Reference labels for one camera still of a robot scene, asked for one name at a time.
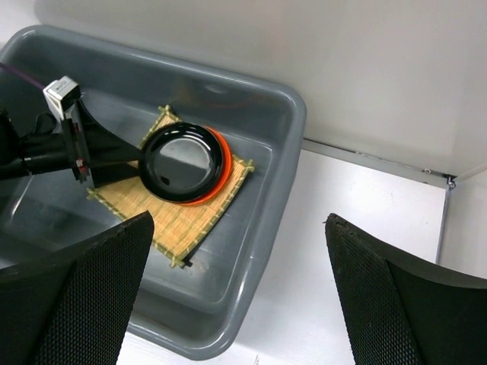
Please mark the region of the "black plate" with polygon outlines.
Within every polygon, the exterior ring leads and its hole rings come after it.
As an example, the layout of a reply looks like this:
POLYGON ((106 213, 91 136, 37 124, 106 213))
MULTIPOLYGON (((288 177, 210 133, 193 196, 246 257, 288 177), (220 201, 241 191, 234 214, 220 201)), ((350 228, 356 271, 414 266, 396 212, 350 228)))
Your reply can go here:
POLYGON ((158 198, 194 202, 217 185, 224 170, 224 152, 209 129, 176 122, 148 137, 138 170, 144 187, 158 198))

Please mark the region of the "bamboo mat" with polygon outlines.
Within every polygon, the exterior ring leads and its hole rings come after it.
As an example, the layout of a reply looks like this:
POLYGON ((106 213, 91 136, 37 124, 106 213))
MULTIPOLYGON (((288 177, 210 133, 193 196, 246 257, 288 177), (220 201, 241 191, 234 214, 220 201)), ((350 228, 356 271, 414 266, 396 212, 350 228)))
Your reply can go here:
POLYGON ((183 267, 184 260, 224 216, 247 175, 254 170, 252 160, 232 154, 227 181, 201 203, 165 202, 150 194, 138 177, 91 188, 88 198, 101 203, 121 221, 148 211, 154 220, 152 245, 170 260, 172 268, 183 267))

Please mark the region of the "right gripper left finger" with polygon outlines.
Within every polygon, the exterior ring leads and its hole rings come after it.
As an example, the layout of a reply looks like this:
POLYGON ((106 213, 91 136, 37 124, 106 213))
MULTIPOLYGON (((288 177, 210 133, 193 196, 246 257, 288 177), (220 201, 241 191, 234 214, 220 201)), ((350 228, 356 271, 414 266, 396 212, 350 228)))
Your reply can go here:
POLYGON ((148 212, 1 270, 3 364, 115 364, 154 234, 148 212))

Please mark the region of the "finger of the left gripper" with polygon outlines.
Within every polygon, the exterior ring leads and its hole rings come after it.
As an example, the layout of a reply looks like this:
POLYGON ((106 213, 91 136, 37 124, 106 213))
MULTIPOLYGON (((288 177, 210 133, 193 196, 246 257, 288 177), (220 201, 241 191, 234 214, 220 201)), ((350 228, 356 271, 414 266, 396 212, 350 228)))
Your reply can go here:
POLYGON ((93 186, 96 189, 139 176, 138 160, 123 162, 90 162, 93 186))
POLYGON ((88 111, 81 99, 76 101, 89 167, 103 167, 138 161, 142 151, 103 127, 88 111))

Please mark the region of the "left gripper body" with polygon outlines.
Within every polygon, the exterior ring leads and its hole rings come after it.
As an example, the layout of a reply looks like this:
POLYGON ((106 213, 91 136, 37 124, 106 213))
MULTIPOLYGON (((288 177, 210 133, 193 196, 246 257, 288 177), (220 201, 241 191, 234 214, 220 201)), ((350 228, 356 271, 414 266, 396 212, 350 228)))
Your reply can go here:
POLYGON ((37 116, 33 130, 20 136, 6 106, 1 107, 1 179, 51 173, 72 167, 68 148, 51 113, 37 116))

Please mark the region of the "orange plastic plate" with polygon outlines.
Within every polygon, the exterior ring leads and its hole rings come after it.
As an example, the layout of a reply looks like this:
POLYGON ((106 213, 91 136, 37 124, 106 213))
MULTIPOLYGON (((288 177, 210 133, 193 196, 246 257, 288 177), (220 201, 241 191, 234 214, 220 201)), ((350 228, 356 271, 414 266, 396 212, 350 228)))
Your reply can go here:
POLYGON ((210 201, 212 198, 214 198, 224 188, 225 184, 227 183, 227 181, 231 175, 232 154, 231 154, 231 149, 230 149, 227 141, 215 129, 213 129, 207 125, 205 125, 205 128, 208 129, 217 138, 218 143, 220 144, 221 151, 223 154, 223 167, 222 167, 221 175, 218 178, 217 183, 210 189, 210 191, 208 193, 204 194, 202 197, 196 199, 195 201, 180 203, 180 205, 182 205, 182 206, 200 205, 202 203, 210 201))

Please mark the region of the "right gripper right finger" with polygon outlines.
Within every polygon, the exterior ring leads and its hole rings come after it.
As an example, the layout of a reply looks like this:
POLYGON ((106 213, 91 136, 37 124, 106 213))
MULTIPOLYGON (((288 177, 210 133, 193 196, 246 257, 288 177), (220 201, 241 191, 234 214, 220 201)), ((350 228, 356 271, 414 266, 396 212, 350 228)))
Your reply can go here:
POLYGON ((486 280, 385 243, 337 214, 326 245, 356 364, 484 364, 486 280))

